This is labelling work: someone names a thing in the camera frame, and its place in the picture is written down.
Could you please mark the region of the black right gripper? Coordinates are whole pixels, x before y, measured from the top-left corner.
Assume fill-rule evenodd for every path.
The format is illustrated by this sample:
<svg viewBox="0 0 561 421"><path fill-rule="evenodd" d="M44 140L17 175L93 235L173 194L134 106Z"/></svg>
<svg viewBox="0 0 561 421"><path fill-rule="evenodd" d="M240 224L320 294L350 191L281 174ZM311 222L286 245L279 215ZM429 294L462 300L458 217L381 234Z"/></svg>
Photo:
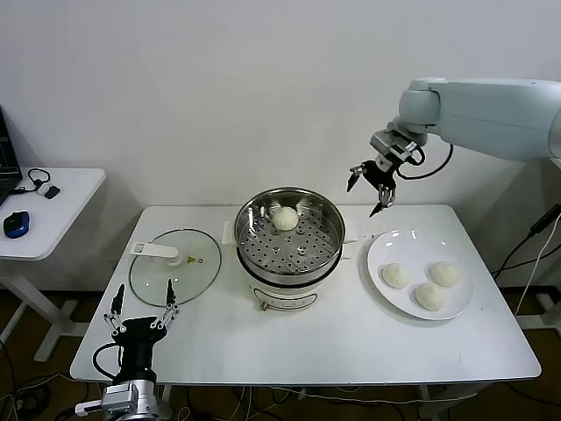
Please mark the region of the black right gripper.
<svg viewBox="0 0 561 421"><path fill-rule="evenodd" d="M378 187L378 202L371 211L370 218L393 205L394 189L389 187L396 186L394 180L395 170L395 163L379 163L373 160L364 161L350 169L350 177L346 188L347 192L352 190L362 175L373 187Z"/></svg>

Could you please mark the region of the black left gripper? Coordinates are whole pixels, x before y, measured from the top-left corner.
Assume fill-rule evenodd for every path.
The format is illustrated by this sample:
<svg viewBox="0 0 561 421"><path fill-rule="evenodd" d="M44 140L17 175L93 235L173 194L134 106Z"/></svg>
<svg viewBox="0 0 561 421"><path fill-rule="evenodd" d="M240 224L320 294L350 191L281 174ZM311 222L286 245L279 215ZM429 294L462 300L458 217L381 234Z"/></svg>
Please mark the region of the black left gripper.
<svg viewBox="0 0 561 421"><path fill-rule="evenodd" d="M111 337L122 348L118 375L155 375L152 370L153 347L167 335L167 329L177 318L180 309L174 292L173 281L167 281L166 306L157 317L121 320L125 286L121 284L112 298L110 311L103 320L111 328Z"/></svg>

